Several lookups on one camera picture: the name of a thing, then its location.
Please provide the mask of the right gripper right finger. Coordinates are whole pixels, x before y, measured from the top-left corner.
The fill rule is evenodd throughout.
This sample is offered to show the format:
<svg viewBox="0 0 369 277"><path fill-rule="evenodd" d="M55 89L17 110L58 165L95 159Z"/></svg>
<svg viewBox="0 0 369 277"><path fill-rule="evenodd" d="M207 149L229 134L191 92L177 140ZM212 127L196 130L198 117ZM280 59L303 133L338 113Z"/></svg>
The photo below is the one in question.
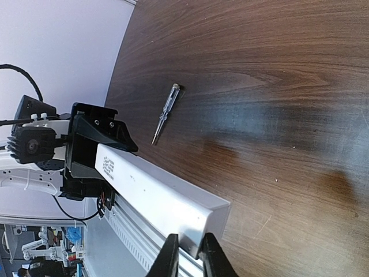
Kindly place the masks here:
<svg viewBox="0 0 369 277"><path fill-rule="evenodd" d="M213 233L206 233L202 242L204 276L238 277Z"/></svg>

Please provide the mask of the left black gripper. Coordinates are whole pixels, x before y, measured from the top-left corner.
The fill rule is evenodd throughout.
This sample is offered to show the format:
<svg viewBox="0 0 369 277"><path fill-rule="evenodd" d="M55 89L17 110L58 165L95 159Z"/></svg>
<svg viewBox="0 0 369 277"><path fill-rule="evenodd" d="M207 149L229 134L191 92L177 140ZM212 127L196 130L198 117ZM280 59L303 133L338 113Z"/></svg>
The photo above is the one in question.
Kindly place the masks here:
<svg viewBox="0 0 369 277"><path fill-rule="evenodd" d="M60 197L81 201L98 198L104 188L112 188L95 169L99 144L126 152L138 151L126 124L114 120L117 113L110 108L73 104Z"/></svg>

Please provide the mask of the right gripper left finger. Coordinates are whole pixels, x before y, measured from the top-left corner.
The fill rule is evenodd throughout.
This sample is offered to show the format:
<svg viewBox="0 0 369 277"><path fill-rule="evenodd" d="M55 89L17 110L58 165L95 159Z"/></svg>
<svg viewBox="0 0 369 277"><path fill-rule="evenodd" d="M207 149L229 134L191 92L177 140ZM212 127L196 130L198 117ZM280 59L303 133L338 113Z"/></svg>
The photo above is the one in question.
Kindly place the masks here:
<svg viewBox="0 0 369 277"><path fill-rule="evenodd" d="M160 249L147 277L177 277L179 270L179 238L170 234Z"/></svg>

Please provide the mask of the white remote control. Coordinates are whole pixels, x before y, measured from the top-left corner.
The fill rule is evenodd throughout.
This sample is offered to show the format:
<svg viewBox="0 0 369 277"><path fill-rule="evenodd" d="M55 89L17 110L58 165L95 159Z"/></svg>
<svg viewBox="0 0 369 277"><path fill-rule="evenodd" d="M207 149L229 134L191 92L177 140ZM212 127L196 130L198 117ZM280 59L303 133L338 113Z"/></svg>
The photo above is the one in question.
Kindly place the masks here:
<svg viewBox="0 0 369 277"><path fill-rule="evenodd" d="M97 146L95 169L162 235L198 259L206 233L222 237L231 203L134 154Z"/></svg>

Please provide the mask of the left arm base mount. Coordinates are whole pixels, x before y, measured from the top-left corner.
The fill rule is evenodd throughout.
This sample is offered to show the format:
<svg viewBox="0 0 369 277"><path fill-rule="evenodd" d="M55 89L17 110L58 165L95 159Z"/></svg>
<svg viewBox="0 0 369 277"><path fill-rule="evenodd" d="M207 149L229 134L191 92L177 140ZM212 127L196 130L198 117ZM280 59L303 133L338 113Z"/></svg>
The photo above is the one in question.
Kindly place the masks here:
<svg viewBox="0 0 369 277"><path fill-rule="evenodd" d="M97 199L97 214L100 219L105 216L107 211L110 211L115 202L115 190L113 188L104 188Z"/></svg>

